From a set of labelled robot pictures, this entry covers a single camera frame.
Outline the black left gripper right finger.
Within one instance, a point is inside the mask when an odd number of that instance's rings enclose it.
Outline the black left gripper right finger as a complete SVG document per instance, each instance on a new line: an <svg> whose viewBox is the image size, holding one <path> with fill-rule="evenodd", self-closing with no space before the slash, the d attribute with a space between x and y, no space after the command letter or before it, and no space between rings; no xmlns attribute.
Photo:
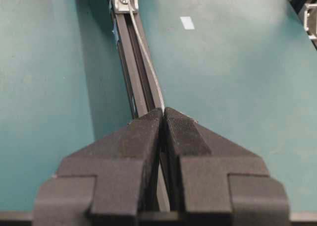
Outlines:
<svg viewBox="0 0 317 226"><path fill-rule="evenodd" d="M164 111L172 207L188 226L288 226L289 201L264 160L173 108Z"/></svg>

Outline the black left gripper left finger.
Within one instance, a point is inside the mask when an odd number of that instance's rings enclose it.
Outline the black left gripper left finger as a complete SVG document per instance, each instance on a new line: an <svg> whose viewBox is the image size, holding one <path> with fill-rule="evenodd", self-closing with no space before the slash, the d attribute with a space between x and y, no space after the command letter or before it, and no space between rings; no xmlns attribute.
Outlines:
<svg viewBox="0 0 317 226"><path fill-rule="evenodd" d="M135 226L154 193L162 110L62 159L38 191L35 226Z"/></svg>

